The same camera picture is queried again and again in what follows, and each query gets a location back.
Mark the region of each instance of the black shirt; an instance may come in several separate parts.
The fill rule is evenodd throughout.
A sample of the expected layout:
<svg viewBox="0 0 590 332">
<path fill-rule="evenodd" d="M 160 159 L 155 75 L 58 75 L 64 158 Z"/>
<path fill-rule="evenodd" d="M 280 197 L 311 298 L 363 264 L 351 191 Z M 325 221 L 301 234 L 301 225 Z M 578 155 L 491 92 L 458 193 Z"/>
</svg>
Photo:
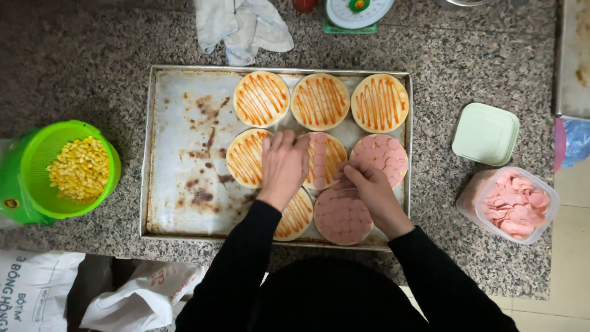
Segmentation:
<svg viewBox="0 0 590 332">
<path fill-rule="evenodd" d="M 281 213 L 255 201 L 176 318 L 181 331 L 517 331 L 514 321 L 416 227 L 389 242 L 426 321 L 362 264 L 305 259 L 260 282 Z"/>
</svg>

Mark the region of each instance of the blue plastic bag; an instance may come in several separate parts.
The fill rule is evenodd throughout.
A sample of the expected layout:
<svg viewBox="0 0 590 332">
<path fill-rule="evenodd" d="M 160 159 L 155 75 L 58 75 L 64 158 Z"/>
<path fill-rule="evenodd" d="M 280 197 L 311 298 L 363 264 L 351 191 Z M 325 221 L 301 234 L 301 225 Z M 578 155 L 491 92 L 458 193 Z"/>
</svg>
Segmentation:
<svg viewBox="0 0 590 332">
<path fill-rule="evenodd" d="M 562 167 L 571 167 L 590 155 L 590 121 L 563 119 L 566 144 Z"/>
</svg>

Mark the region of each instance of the granite countertop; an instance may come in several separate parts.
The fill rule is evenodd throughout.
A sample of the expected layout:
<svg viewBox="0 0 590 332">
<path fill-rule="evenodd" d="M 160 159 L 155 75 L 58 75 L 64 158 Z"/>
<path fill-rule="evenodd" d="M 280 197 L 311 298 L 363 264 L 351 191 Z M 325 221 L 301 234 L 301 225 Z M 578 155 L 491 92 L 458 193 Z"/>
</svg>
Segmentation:
<svg viewBox="0 0 590 332">
<path fill-rule="evenodd" d="M 318 8 L 296 15 L 291 0 L 275 2 L 295 48 L 260 51 L 255 66 L 412 73 L 413 221 L 488 294 L 548 299 L 551 229 L 535 244 L 519 246 L 461 216 L 458 194 L 486 167 L 453 154 L 451 140 L 467 103 L 509 110 L 521 124 L 509 165 L 553 183 L 555 0 L 498 0 L 468 11 L 397 0 L 373 35 L 325 34 Z M 98 209 L 53 227 L 1 231 L 2 247 L 211 262 L 218 243 L 139 237 L 150 66 L 227 64 L 223 47 L 210 55 L 200 50 L 192 11 L 189 0 L 2 3 L 0 137 L 79 119 L 103 131 L 123 167 L 118 188 Z M 354 259 L 406 284 L 391 252 L 275 246 L 270 269 L 313 255 Z"/>
</svg>

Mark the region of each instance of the corn kernel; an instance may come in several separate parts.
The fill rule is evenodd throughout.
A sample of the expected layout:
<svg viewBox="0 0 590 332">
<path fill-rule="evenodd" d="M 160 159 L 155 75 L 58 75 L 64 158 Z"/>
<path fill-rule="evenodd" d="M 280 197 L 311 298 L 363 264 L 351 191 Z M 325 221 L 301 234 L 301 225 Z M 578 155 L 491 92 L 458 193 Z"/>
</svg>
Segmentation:
<svg viewBox="0 0 590 332">
<path fill-rule="evenodd" d="M 50 186 L 59 189 L 57 197 L 80 204 L 92 202 L 102 194 L 109 179 L 110 166 L 103 144 L 88 136 L 67 143 L 46 169 Z"/>
</svg>

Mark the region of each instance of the person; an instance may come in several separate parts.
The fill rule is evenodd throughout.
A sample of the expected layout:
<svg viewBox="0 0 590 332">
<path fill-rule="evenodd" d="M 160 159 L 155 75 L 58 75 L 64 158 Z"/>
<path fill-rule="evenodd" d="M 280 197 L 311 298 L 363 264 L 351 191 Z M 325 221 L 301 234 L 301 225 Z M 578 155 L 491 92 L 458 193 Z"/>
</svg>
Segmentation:
<svg viewBox="0 0 590 332">
<path fill-rule="evenodd" d="M 308 145 L 307 135 L 296 139 L 293 131 L 263 140 L 262 190 L 176 318 L 178 332 L 517 331 L 514 321 L 412 224 L 385 174 L 358 162 L 339 165 L 334 188 L 367 206 L 426 319 L 389 278 L 353 261 L 297 261 L 261 285 L 281 212 L 307 177 Z"/>
</svg>

